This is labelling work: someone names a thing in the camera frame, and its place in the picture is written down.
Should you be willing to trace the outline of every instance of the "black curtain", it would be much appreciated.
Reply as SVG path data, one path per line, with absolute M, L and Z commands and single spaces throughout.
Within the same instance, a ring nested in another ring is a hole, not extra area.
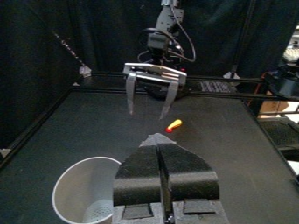
M 0 1 L 0 149 L 78 77 L 79 65 L 49 27 L 73 44 L 66 1 Z
M 71 23 L 87 64 L 93 71 L 121 71 L 123 63 L 135 62 L 135 55 L 143 50 L 137 35 L 143 28 L 154 27 L 161 1 L 70 2 Z M 221 76 L 230 69 L 249 1 L 188 0 L 182 3 L 182 27 L 197 53 L 196 62 L 184 64 L 186 73 Z M 260 77 L 264 71 L 276 69 L 297 19 L 297 0 L 256 1 L 238 76 Z M 190 55 L 182 34 L 180 42 L 185 54 Z
M 5 148 L 78 76 L 78 62 L 55 32 L 93 72 L 121 72 L 143 50 L 138 32 L 154 27 L 156 0 L 0 1 L 0 148 Z M 182 27 L 197 59 L 186 74 L 221 76 L 230 69 L 248 0 L 185 0 Z M 276 69 L 299 18 L 299 0 L 256 1 L 240 77 Z M 188 42 L 180 43 L 190 56 Z

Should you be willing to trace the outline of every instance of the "black table surface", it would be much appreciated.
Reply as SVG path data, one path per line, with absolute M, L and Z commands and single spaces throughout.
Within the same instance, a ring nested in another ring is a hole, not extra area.
M 299 223 L 294 175 L 242 102 L 184 97 L 158 120 L 162 105 L 139 94 L 130 116 L 123 94 L 71 92 L 0 172 L 0 223 L 62 223 L 51 188 L 66 168 L 97 156 L 123 161 L 153 133 L 213 168 L 230 224 Z M 165 133 L 174 119 L 182 125 Z

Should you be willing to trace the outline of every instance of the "small orange object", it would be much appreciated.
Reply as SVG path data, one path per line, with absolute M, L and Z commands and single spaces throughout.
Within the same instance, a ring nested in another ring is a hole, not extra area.
M 180 119 L 174 120 L 172 124 L 165 128 L 165 132 L 173 132 L 173 129 L 182 125 L 182 121 Z

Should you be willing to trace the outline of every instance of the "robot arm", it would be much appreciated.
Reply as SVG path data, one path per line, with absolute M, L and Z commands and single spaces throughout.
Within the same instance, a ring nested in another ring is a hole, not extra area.
M 122 72 L 126 76 L 125 93 L 129 114 L 133 114 L 133 99 L 137 82 L 168 88 L 160 119 L 162 119 L 168 113 L 177 90 L 182 89 L 186 77 L 184 72 L 170 69 L 164 65 L 165 62 L 169 62 L 166 61 L 166 56 L 170 54 L 180 61 L 181 59 L 190 62 L 194 61 L 194 51 L 193 59 L 186 59 L 182 56 L 182 49 L 176 40 L 178 28 L 181 28 L 180 22 L 182 21 L 182 9 L 180 9 L 181 1 L 162 0 L 161 6 L 162 10 L 156 21 L 156 27 L 146 28 L 141 31 L 141 34 L 147 34 L 145 47 L 146 53 L 150 53 L 150 60 L 146 63 L 125 63 Z

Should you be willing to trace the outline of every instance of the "black fabric wall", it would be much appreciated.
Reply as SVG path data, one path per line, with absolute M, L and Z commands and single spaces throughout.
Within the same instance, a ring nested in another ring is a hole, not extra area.
M 121 71 L 143 50 L 138 32 L 154 27 L 160 0 L 0 1 L 0 148 L 58 98 L 77 78 L 78 63 L 46 30 L 67 40 L 95 71 Z M 229 71 L 248 0 L 185 0 L 182 27 L 197 52 L 186 73 Z M 256 1 L 237 74 L 260 77 L 274 70 L 299 18 L 299 0 Z M 186 55 L 189 45 L 180 42 Z
M 79 69 L 25 3 L 73 42 L 66 1 L 0 1 L 0 149 L 57 100 Z
M 137 35 L 143 28 L 154 27 L 160 3 L 160 0 L 71 1 L 71 22 L 93 70 L 121 71 L 125 62 L 135 62 L 135 55 L 143 50 Z M 229 71 L 248 3 L 248 0 L 184 1 L 182 27 L 197 52 L 196 62 L 185 64 L 188 74 L 221 76 Z M 297 18 L 297 0 L 256 1 L 238 63 L 240 76 L 260 77 L 264 71 L 276 69 Z M 190 56 L 182 35 L 180 40 Z

